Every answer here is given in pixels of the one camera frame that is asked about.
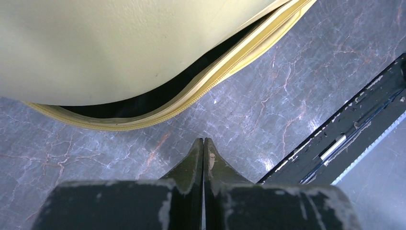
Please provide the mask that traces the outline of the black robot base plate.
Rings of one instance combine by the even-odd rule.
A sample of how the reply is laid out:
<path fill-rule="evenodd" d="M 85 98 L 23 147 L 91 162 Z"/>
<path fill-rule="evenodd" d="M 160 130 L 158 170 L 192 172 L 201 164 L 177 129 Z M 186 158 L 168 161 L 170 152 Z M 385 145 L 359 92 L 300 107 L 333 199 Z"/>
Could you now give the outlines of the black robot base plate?
<path fill-rule="evenodd" d="M 400 55 L 260 184 L 331 184 L 406 114 L 406 56 Z"/>

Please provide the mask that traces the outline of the yellow hard-shell suitcase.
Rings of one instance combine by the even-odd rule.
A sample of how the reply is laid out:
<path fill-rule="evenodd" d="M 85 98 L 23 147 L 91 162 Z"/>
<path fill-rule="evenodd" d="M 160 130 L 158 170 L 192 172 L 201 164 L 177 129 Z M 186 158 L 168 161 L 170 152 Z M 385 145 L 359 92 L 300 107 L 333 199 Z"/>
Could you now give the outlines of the yellow hard-shell suitcase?
<path fill-rule="evenodd" d="M 168 120 L 259 58 L 312 0 L 3 0 L 0 94 L 64 123 Z"/>

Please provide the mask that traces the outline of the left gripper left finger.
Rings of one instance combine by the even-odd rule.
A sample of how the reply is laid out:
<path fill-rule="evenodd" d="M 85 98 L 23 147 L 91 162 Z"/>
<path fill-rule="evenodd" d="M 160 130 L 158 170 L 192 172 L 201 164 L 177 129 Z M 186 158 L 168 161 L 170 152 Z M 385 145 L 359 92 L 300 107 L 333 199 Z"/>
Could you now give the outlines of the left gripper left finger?
<path fill-rule="evenodd" d="M 203 139 L 164 177 L 158 221 L 162 230 L 200 230 L 203 202 Z"/>

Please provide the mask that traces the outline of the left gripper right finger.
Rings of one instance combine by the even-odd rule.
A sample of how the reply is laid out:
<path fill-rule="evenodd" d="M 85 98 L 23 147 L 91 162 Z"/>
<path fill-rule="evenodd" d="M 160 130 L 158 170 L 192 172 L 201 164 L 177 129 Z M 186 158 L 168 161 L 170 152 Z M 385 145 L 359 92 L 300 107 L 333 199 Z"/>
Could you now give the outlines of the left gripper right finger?
<path fill-rule="evenodd" d="M 246 230 L 247 217 L 232 192 L 254 184 L 219 153 L 211 138 L 204 139 L 205 221 L 208 230 Z"/>

